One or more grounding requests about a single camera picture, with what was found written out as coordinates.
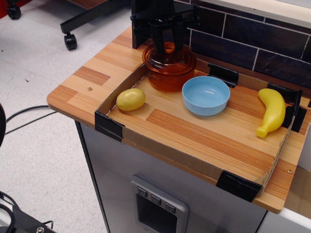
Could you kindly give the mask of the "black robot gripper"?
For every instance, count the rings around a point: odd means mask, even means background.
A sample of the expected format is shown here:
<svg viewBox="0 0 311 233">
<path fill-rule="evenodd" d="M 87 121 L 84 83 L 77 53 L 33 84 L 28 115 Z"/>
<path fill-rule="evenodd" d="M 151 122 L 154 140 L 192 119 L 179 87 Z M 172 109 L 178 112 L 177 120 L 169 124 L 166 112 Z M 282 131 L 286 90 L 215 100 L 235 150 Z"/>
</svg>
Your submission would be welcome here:
<svg viewBox="0 0 311 233">
<path fill-rule="evenodd" d="M 154 15 L 149 23 L 150 35 L 159 53 L 164 54 L 163 30 L 172 30 L 175 51 L 184 46 L 187 27 L 199 23 L 199 5 L 174 0 L 154 0 Z"/>
</svg>

